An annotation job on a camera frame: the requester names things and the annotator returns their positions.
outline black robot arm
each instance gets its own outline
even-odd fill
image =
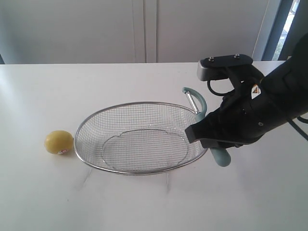
[[[205,148],[240,147],[287,122],[308,140],[292,121],[308,112],[307,52],[308,34],[298,42],[292,57],[267,76],[246,55],[201,60],[198,77],[223,100],[217,110],[185,130],[189,142],[200,140]],[[224,94],[212,90],[212,80],[227,78],[234,90]]]

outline white table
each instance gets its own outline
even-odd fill
[[[265,74],[278,64],[255,62]],[[74,153],[45,151],[49,132],[74,133],[84,118],[111,105],[189,106],[184,86],[201,92],[213,111],[221,98],[198,80],[196,68],[196,63],[0,66],[0,230],[307,230],[308,144],[288,124],[257,143],[230,149],[226,168],[208,152],[169,173],[122,176],[92,169]],[[225,81],[213,86],[229,87]]]

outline stainless steel rim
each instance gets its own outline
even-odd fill
[[[196,160],[198,160],[199,158],[201,158],[206,152],[207,152],[207,149],[204,149],[204,152],[201,152],[199,153],[199,155],[197,155],[195,158],[192,158],[191,160],[187,161],[187,162],[183,162],[182,164],[180,165],[177,165],[177,166],[173,166],[173,167],[166,167],[166,168],[157,168],[155,170],[149,170],[149,171],[118,171],[118,170],[111,170],[111,169],[107,169],[107,168],[103,168],[103,167],[100,167],[100,166],[96,166],[96,165],[93,165],[91,163],[89,163],[88,161],[84,160],[80,154],[78,153],[78,151],[76,150],[76,137],[77,135],[79,134],[81,128],[85,125],[85,123],[91,119],[92,117],[96,116],[97,114],[99,113],[102,113],[104,111],[108,111],[108,110],[111,110],[111,109],[115,109],[115,108],[119,108],[119,107],[124,107],[124,106],[129,106],[129,105],[136,105],[136,104],[160,104],[160,105],[167,105],[167,106],[173,106],[173,107],[179,107],[179,108],[182,108],[182,109],[185,109],[187,111],[190,111],[192,113],[195,114],[195,112],[190,109],[190,108],[187,108],[187,107],[184,107],[182,105],[178,105],[178,104],[174,104],[174,103],[163,103],[163,102],[132,102],[132,103],[123,103],[123,104],[118,104],[118,105],[115,105],[115,106],[111,106],[111,107],[107,107],[107,108],[104,108],[102,110],[99,110],[93,114],[91,114],[90,116],[88,116],[78,127],[75,135],[74,135],[74,151],[76,153],[76,155],[78,156],[78,158],[84,162],[85,164],[93,167],[93,168],[96,168],[96,169],[99,169],[99,170],[103,170],[103,171],[107,171],[107,172],[113,172],[113,173],[116,173],[116,174],[121,174],[121,175],[131,175],[131,176],[144,176],[144,175],[152,175],[152,174],[159,174],[159,173],[164,173],[164,172],[168,172],[168,171],[171,171],[171,170],[174,170],[174,169],[177,169],[179,167],[182,167],[182,166],[185,166],[185,165],[188,165]]]

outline sticker on lemon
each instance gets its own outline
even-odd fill
[[[45,148],[52,154],[67,153],[73,148],[73,136],[67,131],[53,131],[45,140]]]

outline cabinet door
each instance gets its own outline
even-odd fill
[[[252,55],[268,0],[157,0],[157,61]]]
[[[145,60],[142,0],[14,0],[1,6],[17,63]]]

